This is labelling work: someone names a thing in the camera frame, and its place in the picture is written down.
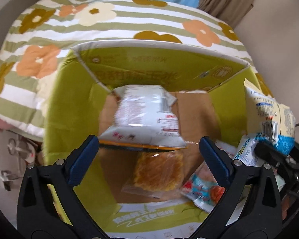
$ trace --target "striped blanket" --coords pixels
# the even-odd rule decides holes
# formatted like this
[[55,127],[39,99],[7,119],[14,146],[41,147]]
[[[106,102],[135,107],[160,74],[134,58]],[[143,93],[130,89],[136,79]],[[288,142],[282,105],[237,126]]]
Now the striped blanket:
[[252,65],[233,29],[195,8],[156,0],[41,0],[13,22],[2,45],[0,119],[43,137],[58,65],[74,45],[104,39],[189,44]]

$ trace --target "brown cardboard bottom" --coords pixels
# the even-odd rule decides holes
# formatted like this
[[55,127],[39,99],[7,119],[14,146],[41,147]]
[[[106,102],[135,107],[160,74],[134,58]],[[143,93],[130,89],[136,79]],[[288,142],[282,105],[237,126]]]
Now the brown cardboard bottom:
[[[202,93],[171,93],[177,98],[172,107],[179,119],[180,134],[187,141],[187,148],[182,149],[184,161],[184,181],[203,162],[199,153],[198,142],[203,136],[220,139],[220,130],[211,98]],[[112,125],[117,110],[114,95],[108,95],[100,113],[99,135]],[[133,177],[138,152],[101,148],[97,153],[101,161],[104,177],[118,203],[145,203],[180,198],[178,191],[164,192],[159,199],[122,191],[123,186]]]

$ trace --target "blue gripper pad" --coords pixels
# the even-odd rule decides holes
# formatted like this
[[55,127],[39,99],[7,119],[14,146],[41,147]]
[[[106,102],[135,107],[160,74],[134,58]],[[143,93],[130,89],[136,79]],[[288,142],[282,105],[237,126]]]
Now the blue gripper pad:
[[90,135],[80,146],[75,149],[71,155],[76,159],[72,163],[68,172],[68,184],[70,186],[77,186],[81,183],[85,173],[91,165],[96,153],[98,152],[99,142],[98,137]]
[[209,137],[202,137],[199,142],[199,151],[206,164],[213,173],[219,186],[228,188],[234,167],[231,158],[223,150],[220,150]]

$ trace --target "barcode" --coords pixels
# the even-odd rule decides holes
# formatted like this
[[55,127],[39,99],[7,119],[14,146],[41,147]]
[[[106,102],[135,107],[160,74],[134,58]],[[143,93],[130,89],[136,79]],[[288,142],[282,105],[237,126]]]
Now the barcode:
[[262,137],[268,138],[275,145],[278,142],[278,122],[265,121],[262,123]]
[[162,97],[161,111],[162,112],[169,112],[170,111],[170,108],[168,106],[166,97]]

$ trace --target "yellow and blue snack bag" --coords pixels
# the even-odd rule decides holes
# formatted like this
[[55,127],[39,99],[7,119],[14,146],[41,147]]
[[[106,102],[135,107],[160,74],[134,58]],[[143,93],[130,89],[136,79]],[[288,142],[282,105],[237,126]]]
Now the yellow and blue snack bag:
[[296,120],[290,108],[265,96],[251,82],[244,82],[247,135],[269,142],[277,151],[288,155],[295,143]]

